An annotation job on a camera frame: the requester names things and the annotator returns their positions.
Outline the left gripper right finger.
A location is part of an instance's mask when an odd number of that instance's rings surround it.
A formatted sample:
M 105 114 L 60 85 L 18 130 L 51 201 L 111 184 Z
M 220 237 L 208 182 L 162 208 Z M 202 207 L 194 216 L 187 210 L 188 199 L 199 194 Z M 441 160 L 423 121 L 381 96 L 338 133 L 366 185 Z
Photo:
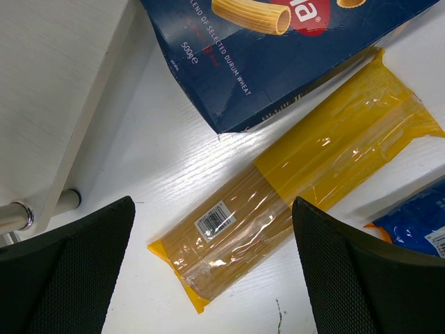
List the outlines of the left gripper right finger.
M 293 231 L 318 333 L 443 333 L 444 260 L 336 220 L 301 197 Z

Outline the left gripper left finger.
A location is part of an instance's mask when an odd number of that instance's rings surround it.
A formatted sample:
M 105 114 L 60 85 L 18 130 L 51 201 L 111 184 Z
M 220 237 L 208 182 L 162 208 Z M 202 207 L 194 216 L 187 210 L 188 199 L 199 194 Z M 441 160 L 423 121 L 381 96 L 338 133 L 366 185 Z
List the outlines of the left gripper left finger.
M 100 333 L 135 214 L 125 196 L 1 248 L 1 332 Z

